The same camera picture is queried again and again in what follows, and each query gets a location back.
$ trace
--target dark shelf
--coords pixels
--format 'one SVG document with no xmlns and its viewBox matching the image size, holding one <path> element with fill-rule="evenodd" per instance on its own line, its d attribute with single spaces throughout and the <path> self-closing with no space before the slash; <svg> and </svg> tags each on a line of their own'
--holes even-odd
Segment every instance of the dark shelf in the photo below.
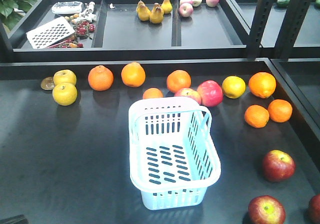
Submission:
<svg viewBox="0 0 320 224">
<path fill-rule="evenodd" d="M 190 18 L 181 18 L 177 10 L 179 0 L 171 0 L 173 11 L 158 25 L 138 19 L 135 9 L 139 0 L 77 0 L 96 3 L 98 20 L 93 39 L 82 40 L 84 48 L 81 49 L 32 49 L 26 32 L 58 17 L 50 10 L 58 1 L 75 0 L 39 0 L 10 32 L 14 62 L 245 56 L 248 28 L 230 0 L 220 0 L 215 8 L 208 7 L 203 0 Z M 150 9 L 153 3 L 162 3 L 162 0 L 143 1 Z"/>
<path fill-rule="evenodd" d="M 255 14 L 255 9 L 258 0 L 231 0 L 236 9 L 239 10 L 240 15 L 244 18 L 247 26 L 250 28 Z M 320 21 L 320 9 L 315 7 L 315 0 L 310 3 L 306 17 L 303 21 L 301 30 L 297 36 L 294 44 L 294 51 L 292 57 L 317 57 L 313 54 L 315 48 L 320 47 L 320 38 L 317 30 L 314 28 L 316 23 Z M 285 13 L 286 8 L 279 8 L 276 5 L 276 0 L 272 5 L 272 9 L 264 30 L 261 45 L 264 48 L 262 56 L 271 57 L 268 50 L 275 46 Z"/>
</svg>

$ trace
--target yellow pear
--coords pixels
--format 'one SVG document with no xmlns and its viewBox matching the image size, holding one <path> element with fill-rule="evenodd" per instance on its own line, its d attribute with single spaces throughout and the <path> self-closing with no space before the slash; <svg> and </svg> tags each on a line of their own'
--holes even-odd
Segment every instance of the yellow pear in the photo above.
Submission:
<svg viewBox="0 0 320 224">
<path fill-rule="evenodd" d="M 163 17 L 161 7 L 156 7 L 154 12 L 151 11 L 149 19 L 151 23 L 161 23 L 164 19 Z"/>
<path fill-rule="evenodd" d="M 163 0 L 161 8 L 163 9 L 165 14 L 170 13 L 172 11 L 172 4 L 170 0 Z"/>
<path fill-rule="evenodd" d="M 145 4 L 142 0 L 140 0 L 136 6 L 136 12 L 138 13 L 139 12 L 139 7 L 140 7 L 140 4 Z"/>
<path fill-rule="evenodd" d="M 138 17 L 141 21 L 147 21 L 149 20 L 151 11 L 148 9 L 148 7 L 145 4 L 140 4 L 139 11 L 138 11 Z"/>
<path fill-rule="evenodd" d="M 152 10 L 151 10 L 151 13 L 152 13 L 152 12 L 155 12 L 155 9 L 156 9 L 157 7 L 159 7 L 159 8 L 161 9 L 161 13 L 162 13 L 162 15 L 164 15 L 165 11 L 163 10 L 163 8 L 161 7 L 161 5 L 160 5 L 159 3 L 154 3 L 153 8 L 152 8 Z"/>
</svg>

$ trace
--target white plastic basket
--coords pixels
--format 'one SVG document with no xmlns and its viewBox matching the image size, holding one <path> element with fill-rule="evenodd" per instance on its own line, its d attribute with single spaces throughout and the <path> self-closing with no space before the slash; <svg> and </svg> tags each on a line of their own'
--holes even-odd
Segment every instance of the white plastic basket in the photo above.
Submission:
<svg viewBox="0 0 320 224">
<path fill-rule="evenodd" d="M 150 210 L 194 206 L 220 177 L 210 111 L 188 97 L 144 99 L 128 112 L 130 178 Z"/>
</svg>

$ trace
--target white grater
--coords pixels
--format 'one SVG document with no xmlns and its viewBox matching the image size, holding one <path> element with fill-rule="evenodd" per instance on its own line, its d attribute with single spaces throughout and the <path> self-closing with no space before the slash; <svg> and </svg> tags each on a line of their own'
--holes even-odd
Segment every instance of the white grater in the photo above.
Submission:
<svg viewBox="0 0 320 224">
<path fill-rule="evenodd" d="M 32 48 L 46 48 L 75 32 L 64 17 L 56 18 L 26 33 Z"/>
</svg>

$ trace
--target orange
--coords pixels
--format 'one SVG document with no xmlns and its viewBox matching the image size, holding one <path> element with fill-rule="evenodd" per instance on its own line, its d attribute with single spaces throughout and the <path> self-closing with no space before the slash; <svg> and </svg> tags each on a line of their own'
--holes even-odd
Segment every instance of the orange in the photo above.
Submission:
<svg viewBox="0 0 320 224">
<path fill-rule="evenodd" d="M 263 128 L 269 121 L 269 112 L 259 105 L 251 105 L 244 113 L 245 121 L 255 128 Z"/>
<path fill-rule="evenodd" d="M 123 67 L 121 78 L 126 86 L 138 88 L 145 82 L 146 73 L 139 63 L 132 62 Z"/>
<path fill-rule="evenodd" d="M 147 89 L 142 98 L 143 99 L 148 99 L 148 98 L 163 98 L 164 94 L 162 93 L 162 91 L 158 88 L 149 88 Z"/>
<path fill-rule="evenodd" d="M 266 72 L 254 74 L 248 83 L 251 93 L 259 98 L 269 98 L 276 89 L 276 79 Z"/>
<path fill-rule="evenodd" d="M 98 65 L 90 70 L 88 82 L 93 90 L 105 91 L 113 84 L 114 75 L 110 69 L 104 67 L 103 65 Z"/>
<path fill-rule="evenodd" d="M 292 114 L 292 106 L 288 101 L 275 99 L 269 104 L 268 112 L 271 120 L 283 123 L 290 119 Z"/>
<path fill-rule="evenodd" d="M 191 77 L 186 71 L 178 69 L 169 74 L 166 86 L 172 93 L 176 93 L 182 88 L 190 88 Z"/>
</svg>

